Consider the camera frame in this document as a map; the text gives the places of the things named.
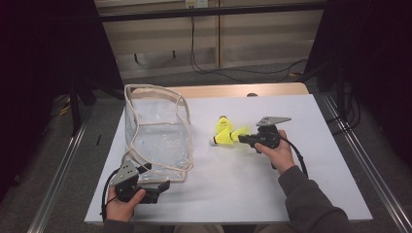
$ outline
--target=person's right hand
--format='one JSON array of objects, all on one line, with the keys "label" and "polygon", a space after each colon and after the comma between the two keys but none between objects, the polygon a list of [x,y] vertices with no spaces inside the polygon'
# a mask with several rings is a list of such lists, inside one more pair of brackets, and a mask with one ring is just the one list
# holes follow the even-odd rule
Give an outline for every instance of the person's right hand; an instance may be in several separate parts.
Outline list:
[{"label": "person's right hand", "polygon": [[[284,130],[279,130],[279,134],[288,139]],[[271,149],[259,143],[255,144],[255,148],[269,157],[270,162],[275,165],[280,175],[294,166],[291,146],[284,140],[281,140],[279,147],[276,149]]]}]

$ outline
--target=hand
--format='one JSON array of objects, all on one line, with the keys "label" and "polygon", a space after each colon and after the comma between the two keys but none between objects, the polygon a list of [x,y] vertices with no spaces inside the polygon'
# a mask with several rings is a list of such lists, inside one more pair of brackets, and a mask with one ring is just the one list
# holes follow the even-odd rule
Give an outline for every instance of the hand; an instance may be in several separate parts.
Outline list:
[{"label": "hand", "polygon": [[[288,139],[284,130],[279,130],[279,134]],[[269,157],[270,162],[275,165],[280,175],[294,166],[291,146],[284,140],[280,141],[277,149],[271,149],[259,143],[255,144],[255,148]]]},{"label": "hand", "polygon": [[146,191],[144,189],[140,189],[134,196],[130,199],[129,202],[121,202],[116,197],[115,188],[112,186],[109,188],[109,195],[107,196],[108,202],[106,206],[107,211],[107,219],[109,220],[117,220],[117,221],[130,221],[131,217],[133,216],[134,208],[142,201],[145,197]]}]

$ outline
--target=transparent plastic bag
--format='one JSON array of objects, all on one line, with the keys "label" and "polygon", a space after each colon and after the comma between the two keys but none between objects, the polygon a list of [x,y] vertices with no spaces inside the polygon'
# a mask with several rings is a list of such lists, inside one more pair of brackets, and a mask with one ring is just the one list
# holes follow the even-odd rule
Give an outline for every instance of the transparent plastic bag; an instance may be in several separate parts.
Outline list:
[{"label": "transparent plastic bag", "polygon": [[193,166],[189,107],[179,93],[156,85],[124,88],[126,154],[152,170],[139,183],[182,182]]}]

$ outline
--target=gray floor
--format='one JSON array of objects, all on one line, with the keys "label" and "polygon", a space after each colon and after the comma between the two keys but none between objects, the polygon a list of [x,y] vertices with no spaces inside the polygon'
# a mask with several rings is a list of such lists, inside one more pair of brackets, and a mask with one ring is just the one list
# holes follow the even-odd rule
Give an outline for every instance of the gray floor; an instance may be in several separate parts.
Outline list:
[{"label": "gray floor", "polygon": [[[267,72],[283,68],[286,65],[275,64],[244,68]],[[304,63],[294,67],[292,71],[303,71],[303,68]],[[245,83],[276,83],[285,76],[285,73],[259,75],[229,70],[224,71],[224,74]],[[176,86],[239,82],[217,74],[200,75],[187,72],[127,80],[125,83]],[[311,80],[307,86],[310,92],[314,93],[325,119],[332,118],[323,99],[324,93],[318,93],[316,79]],[[112,144],[124,103],[104,93],[96,92],[96,95],[98,99],[95,106],[92,107],[90,122],[86,127],[62,188],[57,193],[56,202],[44,229],[45,232],[101,232],[100,227],[84,223],[84,218]],[[55,104],[54,112],[58,112],[62,104],[64,103]],[[87,107],[82,106],[82,113],[85,113],[86,110]],[[0,232],[27,232],[70,143],[71,126],[70,113],[52,119],[47,133],[30,161],[30,166],[27,167],[24,174],[21,174],[21,184],[12,187],[0,204]],[[335,124],[332,123],[330,131],[335,132],[336,130]],[[355,133],[383,179],[394,192],[402,208],[409,216],[412,216],[411,168],[395,155],[385,135],[379,130],[379,125],[365,107],[361,108],[361,121],[355,129]],[[374,217],[371,221],[354,223],[356,228],[359,232],[399,232],[344,135],[337,134],[334,138]],[[234,227],[232,230],[234,232],[247,232],[246,228]],[[136,232],[159,232],[159,229],[157,226],[142,225]]]}]

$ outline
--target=person's left hand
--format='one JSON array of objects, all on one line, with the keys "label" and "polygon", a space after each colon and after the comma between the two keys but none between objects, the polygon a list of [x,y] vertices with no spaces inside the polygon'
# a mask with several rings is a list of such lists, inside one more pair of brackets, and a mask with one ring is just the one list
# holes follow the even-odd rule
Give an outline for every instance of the person's left hand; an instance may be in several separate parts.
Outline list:
[{"label": "person's left hand", "polygon": [[110,201],[113,198],[114,200],[110,201],[106,206],[107,217],[106,219],[109,220],[117,220],[117,221],[130,221],[131,217],[133,216],[134,208],[142,201],[145,197],[146,191],[144,189],[140,189],[134,196],[130,199],[129,202],[121,202],[116,197],[115,188],[109,187],[109,195],[107,196],[107,200]]}]

